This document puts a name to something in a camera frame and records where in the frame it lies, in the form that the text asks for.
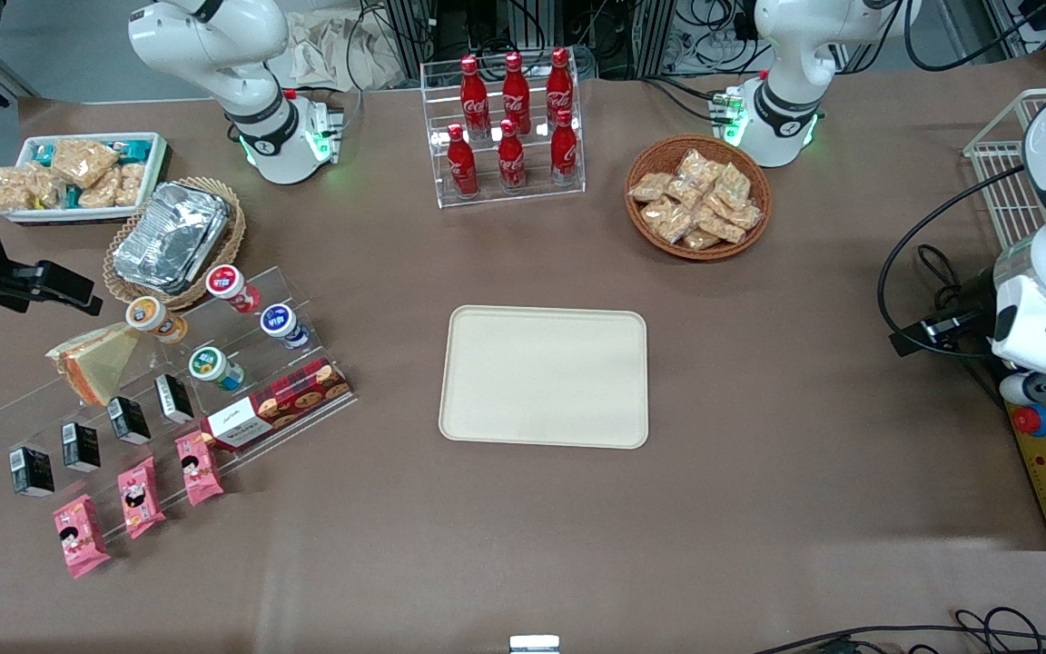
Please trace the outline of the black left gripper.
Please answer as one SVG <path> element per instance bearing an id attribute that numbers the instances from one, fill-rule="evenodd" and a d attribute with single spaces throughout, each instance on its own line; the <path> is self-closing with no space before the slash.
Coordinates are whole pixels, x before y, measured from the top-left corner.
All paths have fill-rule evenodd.
<path id="1" fill-rule="evenodd" d="M 890 344 L 900 357 L 927 351 L 947 355 L 990 352 L 997 315 L 993 273 L 947 281 L 941 289 L 941 311 L 890 334 Z"/>

